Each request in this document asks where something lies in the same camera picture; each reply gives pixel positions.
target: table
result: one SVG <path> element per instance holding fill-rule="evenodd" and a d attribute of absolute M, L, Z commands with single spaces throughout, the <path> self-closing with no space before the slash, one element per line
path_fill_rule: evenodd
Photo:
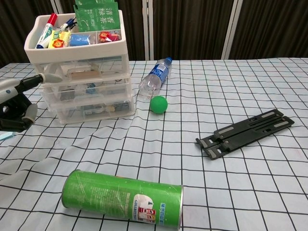
<path fill-rule="evenodd" d="M 173 61 L 160 94 L 164 115 L 149 112 L 138 83 L 155 61 L 131 61 L 136 114 L 60 125 L 40 90 L 36 123 L 0 141 L 0 227 L 3 230 L 154 231 L 164 227 L 66 209 L 66 177 L 82 169 L 184 185 L 181 230 L 291 231 L 308 227 L 308 59 Z M 22 79 L 30 64 L 0 76 Z M 195 138 L 278 108 L 291 128 L 223 158 L 202 156 Z"/>

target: blue package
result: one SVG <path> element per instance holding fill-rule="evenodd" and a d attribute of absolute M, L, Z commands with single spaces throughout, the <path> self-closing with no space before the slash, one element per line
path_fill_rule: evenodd
<path fill-rule="evenodd" d="M 90 35 L 72 34 L 69 45 L 71 47 L 90 45 Z"/>

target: marker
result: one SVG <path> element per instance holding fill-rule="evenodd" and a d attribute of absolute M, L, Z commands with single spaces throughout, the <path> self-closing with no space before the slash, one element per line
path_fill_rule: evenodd
<path fill-rule="evenodd" d="M 60 26 L 61 29 L 65 30 L 67 26 L 70 26 L 74 23 L 75 18 L 70 18 L 66 23 Z"/>
<path fill-rule="evenodd" d="M 37 46 L 36 48 L 41 48 L 41 47 L 38 47 L 38 45 L 40 45 L 40 43 L 46 39 L 48 36 L 51 35 L 51 32 L 52 32 L 52 27 L 54 26 L 56 20 L 57 20 L 57 15 L 55 13 L 52 13 L 48 22 L 46 23 L 45 27 L 44 27 L 44 30 L 41 34 L 41 36 L 39 37 L 38 39 L 38 43 L 37 43 Z"/>
<path fill-rule="evenodd" d="M 47 48 L 48 45 L 49 45 L 50 39 L 51 39 L 51 35 L 49 35 L 47 38 L 45 38 L 42 42 L 39 42 L 37 44 L 37 49 Z"/>

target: red marker cap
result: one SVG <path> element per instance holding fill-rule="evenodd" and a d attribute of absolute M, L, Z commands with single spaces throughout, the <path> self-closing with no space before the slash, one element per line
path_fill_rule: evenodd
<path fill-rule="evenodd" d="M 55 13 L 52 13 L 47 23 L 50 23 L 51 25 L 54 26 L 57 18 L 58 18 L 58 15 L 56 15 Z"/>

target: snack packet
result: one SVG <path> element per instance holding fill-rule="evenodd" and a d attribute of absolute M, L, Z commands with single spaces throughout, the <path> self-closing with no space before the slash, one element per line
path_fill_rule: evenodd
<path fill-rule="evenodd" d="M 101 43 L 119 40 L 121 40 L 121 37 L 117 31 L 102 31 L 101 33 L 99 33 L 98 37 L 98 41 Z"/>
<path fill-rule="evenodd" d="M 87 35 L 72 34 L 69 42 L 69 45 L 71 47 L 84 46 L 90 44 L 95 44 L 95 36 L 89 34 Z"/>
<path fill-rule="evenodd" d="M 53 30 L 51 33 L 51 39 L 49 41 L 48 48 L 60 48 L 67 47 L 70 32 L 62 31 L 62 30 Z"/>

